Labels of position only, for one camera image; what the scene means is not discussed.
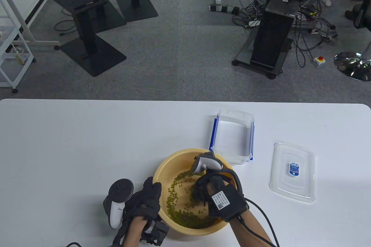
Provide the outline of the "person's left hand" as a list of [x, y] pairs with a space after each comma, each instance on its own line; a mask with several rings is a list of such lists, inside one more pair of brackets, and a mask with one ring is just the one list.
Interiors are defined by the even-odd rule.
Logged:
[[145, 220], [155, 220], [159, 215], [161, 191], [161, 183], [153, 183], [153, 177], [148, 177], [143, 183], [142, 190], [134, 193], [125, 202], [123, 219], [143, 217]]

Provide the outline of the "person's right hand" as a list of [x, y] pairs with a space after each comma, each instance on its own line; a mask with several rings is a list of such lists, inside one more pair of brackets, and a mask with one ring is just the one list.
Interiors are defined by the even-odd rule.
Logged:
[[194, 185], [193, 198], [197, 202], [202, 202], [205, 206], [208, 203], [208, 215], [219, 217], [217, 205], [212, 199], [216, 193], [220, 192], [225, 185], [232, 179], [223, 173], [206, 171]]

